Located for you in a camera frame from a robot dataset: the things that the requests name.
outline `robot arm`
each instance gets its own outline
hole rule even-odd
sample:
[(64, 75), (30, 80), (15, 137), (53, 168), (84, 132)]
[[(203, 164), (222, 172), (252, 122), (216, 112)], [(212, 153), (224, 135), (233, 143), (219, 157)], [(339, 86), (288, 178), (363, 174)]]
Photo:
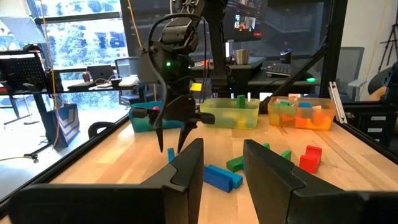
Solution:
[[(189, 132), (197, 127), (197, 121), (208, 124), (215, 122), (212, 114), (196, 112), (195, 100), (190, 91), (190, 80), (193, 79), (190, 69), (194, 64), (188, 55), (196, 50), (197, 27), (201, 17), (204, 17), (209, 24), (215, 66), (213, 71), (227, 76), (222, 28), (226, 3), (225, 0), (185, 0), (179, 3), (180, 13), (159, 19), (149, 32), (147, 45), (141, 55), (138, 77), (144, 84), (161, 84), (164, 106), (160, 111), (135, 108), (133, 116), (149, 117), (159, 140), (160, 151), (163, 150), (163, 119), (183, 123), (178, 152)], [(175, 19), (162, 31), (161, 38), (152, 40), (156, 26), (173, 18)]]

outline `red block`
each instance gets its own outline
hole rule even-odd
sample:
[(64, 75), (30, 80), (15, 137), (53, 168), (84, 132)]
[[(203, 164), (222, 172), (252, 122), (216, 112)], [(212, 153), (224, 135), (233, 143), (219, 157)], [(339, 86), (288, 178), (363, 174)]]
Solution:
[(305, 155), (321, 161), (322, 149), (316, 146), (307, 146), (307, 149), (305, 150)]
[(299, 166), (301, 169), (314, 174), (318, 169), (318, 165), (319, 165), (318, 159), (307, 155), (300, 156)]

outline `teal plastic bin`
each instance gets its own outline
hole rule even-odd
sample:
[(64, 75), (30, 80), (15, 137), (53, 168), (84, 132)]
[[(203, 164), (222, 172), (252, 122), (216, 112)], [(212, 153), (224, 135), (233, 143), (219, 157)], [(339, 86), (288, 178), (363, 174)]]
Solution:
[[(141, 108), (147, 108), (147, 109), (153, 109), (155, 106), (158, 106), (159, 108), (163, 107), (163, 102), (157, 101), (157, 102), (147, 102), (147, 103), (136, 103), (131, 105), (130, 111), (129, 111), (129, 118), (132, 124), (132, 128), (134, 132), (137, 133), (143, 133), (146, 131), (154, 131), (153, 127), (149, 124), (149, 118), (133, 118), (132, 117), (132, 111), (135, 107), (141, 107)], [(172, 129), (172, 128), (181, 128), (182, 127), (182, 122), (180, 121), (166, 121), (163, 119), (163, 129)]]

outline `blue block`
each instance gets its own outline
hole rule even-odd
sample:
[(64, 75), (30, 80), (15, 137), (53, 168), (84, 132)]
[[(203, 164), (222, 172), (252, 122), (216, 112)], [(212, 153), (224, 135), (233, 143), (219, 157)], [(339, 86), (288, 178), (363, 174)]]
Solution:
[(174, 155), (174, 148), (167, 149), (167, 156), (169, 157), (169, 162), (171, 162), (175, 155)]
[(229, 193), (232, 190), (233, 182), (232, 178), (227, 175), (220, 174), (217, 171), (205, 167), (203, 180), (218, 189), (224, 190)]
[(228, 177), (232, 178), (233, 187), (235, 189), (238, 189), (241, 186), (241, 184), (243, 182), (243, 177), (241, 175), (234, 174), (229, 170), (224, 170), (224, 169), (219, 168), (214, 165), (209, 165), (208, 167), (216, 172), (219, 172), (220, 174), (224, 174), (224, 175), (227, 175)]
[(310, 103), (299, 103), (298, 107), (301, 107), (301, 108), (312, 108)]

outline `wooden table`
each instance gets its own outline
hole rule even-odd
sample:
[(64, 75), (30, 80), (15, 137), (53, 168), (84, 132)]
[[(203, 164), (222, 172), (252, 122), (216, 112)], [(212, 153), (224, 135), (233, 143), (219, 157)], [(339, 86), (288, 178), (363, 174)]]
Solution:
[[(164, 131), (165, 149), (177, 148), (178, 134), (179, 129)], [(225, 168), (226, 161), (242, 156), (245, 139), (268, 142), (278, 154), (291, 149), (295, 164), (310, 144), (323, 149), (317, 177), (345, 190), (398, 190), (398, 166), (337, 124), (327, 132), (281, 128), (269, 126), (268, 117), (260, 116), (253, 130), (198, 124), (185, 145), (195, 138), (205, 140), (206, 166)], [(155, 132), (134, 133), (126, 123), (53, 183), (139, 184), (166, 163), (167, 150), (160, 153)], [(0, 223), (8, 222), (6, 218)], [(230, 193), (203, 184), (199, 223), (258, 223), (245, 178), (243, 185)]]

